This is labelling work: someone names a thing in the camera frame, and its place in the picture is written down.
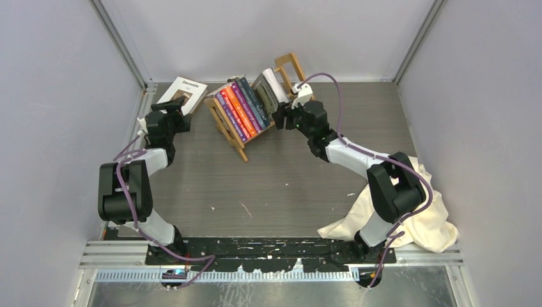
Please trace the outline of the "purple 52-Storey Treehouse book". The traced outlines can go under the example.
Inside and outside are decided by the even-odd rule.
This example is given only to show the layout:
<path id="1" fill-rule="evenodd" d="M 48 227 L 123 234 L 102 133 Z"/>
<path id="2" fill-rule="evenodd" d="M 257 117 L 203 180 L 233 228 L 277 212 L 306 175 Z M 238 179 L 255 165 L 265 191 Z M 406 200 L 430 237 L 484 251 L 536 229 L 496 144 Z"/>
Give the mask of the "purple 52-Storey Treehouse book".
<path id="1" fill-rule="evenodd" d="M 222 110 L 225 112 L 226 118 L 228 119 L 229 123 L 233 127 L 234 132 L 237 134 L 238 137 L 240 137 L 235 127 L 235 121 L 234 121 L 233 115 L 231 114 L 230 109 L 225 99 L 222 97 L 219 91 L 215 92 L 214 97 L 219 101 L 219 104 L 221 105 Z"/>

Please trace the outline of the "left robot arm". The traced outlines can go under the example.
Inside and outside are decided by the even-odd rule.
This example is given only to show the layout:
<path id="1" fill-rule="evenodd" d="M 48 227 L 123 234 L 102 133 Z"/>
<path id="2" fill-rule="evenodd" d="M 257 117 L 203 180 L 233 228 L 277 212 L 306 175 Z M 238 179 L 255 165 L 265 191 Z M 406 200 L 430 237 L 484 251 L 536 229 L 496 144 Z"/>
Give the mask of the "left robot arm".
<path id="1" fill-rule="evenodd" d="M 138 119 L 135 139 L 144 140 L 144 148 L 126 146 L 113 162 L 100 166 L 98 215 L 101 220 L 124 225 L 148 241 L 152 256 L 171 264 L 187 258 L 187 248 L 179 229 L 153 208 L 150 177 L 173 163 L 178 133 L 190 130 L 190 115 L 182 107 L 186 98 L 178 96 L 151 106 Z"/>

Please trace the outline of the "floral Louisa May Alcott book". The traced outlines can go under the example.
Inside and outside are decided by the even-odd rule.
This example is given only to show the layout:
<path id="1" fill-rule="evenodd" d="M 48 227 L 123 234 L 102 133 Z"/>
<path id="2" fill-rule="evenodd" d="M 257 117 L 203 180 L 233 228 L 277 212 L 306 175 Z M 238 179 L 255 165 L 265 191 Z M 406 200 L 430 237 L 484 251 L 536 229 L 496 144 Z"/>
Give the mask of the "floral Louisa May Alcott book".
<path id="1" fill-rule="evenodd" d="M 264 128 L 264 130 L 265 130 L 268 127 L 268 124 L 269 124 L 268 118 L 267 118 L 266 114 L 263 112 L 262 106 L 261 106 L 259 100 L 256 98 L 256 95 L 255 95 L 254 91 L 252 90 L 252 88 L 250 87 L 247 79 L 245 77 L 240 77 L 240 78 L 244 79 L 243 82 L 245 83 L 246 86 L 248 86 L 248 90 L 249 90 L 250 95 L 252 96 L 253 99 L 256 100 L 255 105 L 256 105 L 256 108 L 257 108 L 260 116 L 262 117 L 262 119 L 263 119 L 263 121 L 264 121 L 264 123 L 266 125 L 266 127 Z"/>

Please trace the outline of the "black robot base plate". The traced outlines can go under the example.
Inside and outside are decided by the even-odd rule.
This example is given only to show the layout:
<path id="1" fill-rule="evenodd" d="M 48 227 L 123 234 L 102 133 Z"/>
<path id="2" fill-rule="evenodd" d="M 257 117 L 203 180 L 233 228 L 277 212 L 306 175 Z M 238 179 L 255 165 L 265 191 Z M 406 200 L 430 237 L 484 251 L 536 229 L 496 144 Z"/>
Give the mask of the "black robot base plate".
<path id="1" fill-rule="evenodd" d="M 208 272 L 289 272 L 301 261 L 303 272 L 344 272 L 348 264 L 376 265 L 383 246 L 363 254 L 357 242 L 321 238 L 185 237 L 184 257 L 215 255 Z"/>

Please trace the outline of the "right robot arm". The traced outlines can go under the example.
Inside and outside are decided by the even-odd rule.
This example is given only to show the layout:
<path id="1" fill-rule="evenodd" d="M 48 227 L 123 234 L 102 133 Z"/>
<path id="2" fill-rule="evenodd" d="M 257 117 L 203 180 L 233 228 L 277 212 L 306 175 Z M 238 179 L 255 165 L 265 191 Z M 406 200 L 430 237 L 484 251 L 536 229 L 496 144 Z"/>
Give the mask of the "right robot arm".
<path id="1" fill-rule="evenodd" d="M 432 202 L 431 187 L 406 154 L 382 154 L 350 142 L 330 128 L 322 102 L 281 102 L 272 117 L 278 129 L 300 131 L 315 157 L 350 169 L 368 181 L 374 212 L 353 236 L 361 262 L 372 262 L 399 223 Z"/>

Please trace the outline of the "blue Nineteen Eighty-Four book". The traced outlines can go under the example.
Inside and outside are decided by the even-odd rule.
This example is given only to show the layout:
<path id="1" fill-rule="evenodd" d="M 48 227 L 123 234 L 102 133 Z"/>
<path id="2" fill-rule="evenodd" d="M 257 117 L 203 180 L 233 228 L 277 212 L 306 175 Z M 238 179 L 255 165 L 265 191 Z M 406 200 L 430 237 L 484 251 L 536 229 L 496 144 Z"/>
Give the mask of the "blue Nineteen Eighty-Four book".
<path id="1" fill-rule="evenodd" d="M 256 108 L 256 105 L 255 105 L 256 100 L 253 99 L 252 96 L 250 95 L 248 86 L 246 86 L 245 83 L 243 82 L 244 80 L 243 78 L 235 77 L 234 80 L 236 84 L 238 85 L 238 87 L 240 88 L 241 92 L 243 93 L 245 97 L 245 101 L 252 112 L 252 117 L 255 119 L 255 122 L 256 122 L 257 133 L 260 133 L 261 131 L 264 130 L 266 125 Z"/>

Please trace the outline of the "orange 78-Storey Treehouse book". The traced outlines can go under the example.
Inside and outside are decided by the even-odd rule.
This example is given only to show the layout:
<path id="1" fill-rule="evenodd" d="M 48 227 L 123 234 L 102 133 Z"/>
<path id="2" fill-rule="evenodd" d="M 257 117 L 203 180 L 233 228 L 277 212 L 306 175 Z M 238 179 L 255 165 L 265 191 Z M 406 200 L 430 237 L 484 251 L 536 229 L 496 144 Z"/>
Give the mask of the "orange 78-Storey Treehouse book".
<path id="1" fill-rule="evenodd" d="M 236 113 L 238 114 L 243 126 L 245 127 L 245 130 L 247 131 L 247 138 L 251 139 L 256 135 L 256 130 L 252 126 L 248 116 L 246 115 L 241 103 L 240 99 L 237 98 L 237 95 L 232 88 L 233 83 L 229 83 L 228 86 L 225 88 L 226 94 L 228 95 L 231 103 L 233 104 Z"/>

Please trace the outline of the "magenta paperback book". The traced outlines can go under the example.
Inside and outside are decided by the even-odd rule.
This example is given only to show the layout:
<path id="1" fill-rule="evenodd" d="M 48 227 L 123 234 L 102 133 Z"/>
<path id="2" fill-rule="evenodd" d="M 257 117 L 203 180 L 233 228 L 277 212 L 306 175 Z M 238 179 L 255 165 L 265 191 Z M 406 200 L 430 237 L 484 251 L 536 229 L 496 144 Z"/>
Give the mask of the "magenta paperback book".
<path id="1" fill-rule="evenodd" d="M 237 100 L 239 101 L 239 104 L 241 105 L 241 108 L 244 112 L 243 119 L 246 119 L 245 126 L 251 133 L 251 136 L 257 135 L 259 132 L 261 132 L 261 127 L 259 126 L 259 123 L 257 119 L 254 116 L 254 113 L 252 112 L 251 108 L 249 107 L 249 104 L 247 100 L 244 97 L 244 94 L 242 93 L 239 85 L 235 81 L 231 82 L 230 85 L 231 89 L 233 90 L 234 94 L 236 95 Z"/>

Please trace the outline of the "stack of grey magazines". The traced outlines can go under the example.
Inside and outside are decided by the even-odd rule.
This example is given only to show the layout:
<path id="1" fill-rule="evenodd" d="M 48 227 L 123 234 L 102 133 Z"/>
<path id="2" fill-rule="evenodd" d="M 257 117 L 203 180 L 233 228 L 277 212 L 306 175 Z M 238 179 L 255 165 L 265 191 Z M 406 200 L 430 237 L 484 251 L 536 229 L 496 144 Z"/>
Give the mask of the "stack of grey magazines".
<path id="1" fill-rule="evenodd" d="M 264 69 L 252 83 L 251 88 L 263 99 L 269 116 L 277 111 L 281 102 L 289 102 L 286 92 L 271 68 Z"/>

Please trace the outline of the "red Treehouse book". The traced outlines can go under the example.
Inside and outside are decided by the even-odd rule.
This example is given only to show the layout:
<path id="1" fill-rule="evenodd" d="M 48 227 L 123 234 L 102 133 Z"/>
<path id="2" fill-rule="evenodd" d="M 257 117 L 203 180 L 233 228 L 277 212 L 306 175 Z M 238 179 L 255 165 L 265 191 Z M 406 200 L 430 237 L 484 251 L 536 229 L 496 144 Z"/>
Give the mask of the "red Treehouse book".
<path id="1" fill-rule="evenodd" d="M 244 127 L 244 125 L 242 123 L 242 120 L 240 119 L 240 117 L 236 113 L 235 107 L 232 104 L 231 100 L 229 99 L 228 94 L 226 93 L 225 90 L 221 90 L 221 95 L 225 99 L 225 101 L 226 101 L 226 103 L 227 103 L 227 105 L 228 105 L 228 107 L 230 109 L 230 112 L 233 115 L 233 118 L 234 118 L 234 121 L 235 121 L 235 127 L 236 127 L 236 130 L 237 130 L 242 142 L 244 143 L 244 142 L 248 141 L 249 137 L 251 135 L 249 134 L 248 130 Z"/>

